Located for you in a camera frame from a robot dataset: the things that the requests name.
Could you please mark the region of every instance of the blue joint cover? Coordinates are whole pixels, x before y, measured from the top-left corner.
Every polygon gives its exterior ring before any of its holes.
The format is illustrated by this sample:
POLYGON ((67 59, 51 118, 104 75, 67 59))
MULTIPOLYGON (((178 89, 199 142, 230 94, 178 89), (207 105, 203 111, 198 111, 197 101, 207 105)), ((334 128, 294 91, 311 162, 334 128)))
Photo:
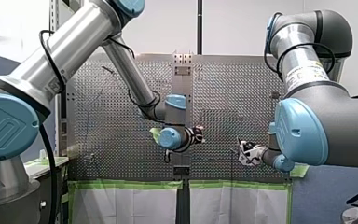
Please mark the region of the blue joint cover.
POLYGON ((39 119, 23 100, 0 94, 0 161, 20 155, 36 139, 39 119))
POLYGON ((275 158, 272 166, 279 171, 289 173, 295 168, 295 163, 281 154, 275 158))
POLYGON ((165 128, 159 133, 158 144, 166 149, 177 149, 182 145, 181 134, 174 128, 165 128))
POLYGON ((178 109, 186 110, 186 98, 184 95, 170 94, 165 98, 165 104, 178 109))
POLYGON ((145 0, 113 0, 116 5, 129 17, 136 18, 145 9, 145 0))
POLYGON ((282 154, 290 161, 322 165, 328 157, 324 127, 315 113, 298 99, 279 102, 275 129, 282 154))

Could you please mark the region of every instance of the vertical metal post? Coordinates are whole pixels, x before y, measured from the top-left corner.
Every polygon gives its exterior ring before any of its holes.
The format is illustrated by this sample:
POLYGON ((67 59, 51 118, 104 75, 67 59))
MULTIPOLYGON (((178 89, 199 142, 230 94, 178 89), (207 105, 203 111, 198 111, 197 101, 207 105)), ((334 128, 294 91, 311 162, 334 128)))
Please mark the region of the vertical metal post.
MULTIPOLYGON (((172 93, 183 94, 186 97, 186 127, 191 127, 193 120, 193 55, 173 55, 172 93)), ((178 118, 171 118, 167 111, 166 120, 177 123, 178 118)), ((176 196, 176 224, 190 223, 190 153, 189 151, 180 155, 172 155, 173 178, 181 180, 183 187, 177 191, 176 196)))
POLYGON ((202 0, 198 0, 198 12, 197 12, 197 54, 202 54, 202 0))

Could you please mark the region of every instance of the gray joint housing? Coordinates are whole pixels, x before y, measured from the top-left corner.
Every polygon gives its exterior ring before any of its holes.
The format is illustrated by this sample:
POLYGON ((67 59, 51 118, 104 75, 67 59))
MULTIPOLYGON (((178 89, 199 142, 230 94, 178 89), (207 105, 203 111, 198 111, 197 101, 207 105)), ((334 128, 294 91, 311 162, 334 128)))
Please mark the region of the gray joint housing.
MULTIPOLYGON (((315 35, 315 43, 326 45, 334 52, 336 58, 346 58, 351 55, 353 45, 351 27, 338 13, 322 10, 280 16, 275 21, 272 38, 281 29, 291 24, 303 24, 308 26, 315 35)), ((315 51, 320 58, 330 58, 330 55, 325 49, 315 48, 315 51)))
POLYGON ((313 82, 289 93, 305 103, 324 127, 328 142, 325 164, 358 167, 358 99, 339 84, 313 82))

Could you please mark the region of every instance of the metal frame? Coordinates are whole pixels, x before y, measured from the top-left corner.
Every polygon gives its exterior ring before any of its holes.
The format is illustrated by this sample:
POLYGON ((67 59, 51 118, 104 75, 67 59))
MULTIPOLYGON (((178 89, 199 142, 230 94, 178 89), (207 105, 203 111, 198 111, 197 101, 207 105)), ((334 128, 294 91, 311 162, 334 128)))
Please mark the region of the metal frame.
MULTIPOLYGON (((62 0, 50 0, 49 17, 50 30, 56 31, 62 26, 71 15, 75 14, 65 7, 61 7, 62 0)), ((66 138, 67 138, 67 121, 66 121, 66 92, 55 96, 55 149, 58 156, 67 156, 66 138)))

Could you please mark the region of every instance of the pegboard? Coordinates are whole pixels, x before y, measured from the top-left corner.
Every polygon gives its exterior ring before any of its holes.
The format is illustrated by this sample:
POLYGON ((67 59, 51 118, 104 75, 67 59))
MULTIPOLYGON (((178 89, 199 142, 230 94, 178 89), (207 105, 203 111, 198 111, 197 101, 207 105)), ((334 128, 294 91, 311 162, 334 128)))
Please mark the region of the pegboard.
MULTIPOLYGON (((137 63, 164 100, 172 90, 173 56, 141 55, 137 63)), ((271 168, 241 166, 231 151, 237 137, 268 142, 276 104, 270 95, 282 93, 283 86, 262 57, 194 55, 191 66, 192 123, 205 126, 207 141, 190 149, 191 179, 284 181, 285 176, 271 168)), ((92 55, 69 83, 67 109, 71 179, 172 180, 172 166, 164 163, 164 150, 149 132, 161 125, 139 117, 104 53, 92 55)))
POLYGON ((269 123, 283 84, 263 57, 199 56, 193 58, 193 122, 205 127, 205 144, 192 148, 191 179, 240 179, 281 182, 274 169, 245 167, 231 149, 237 137, 267 145, 269 123))

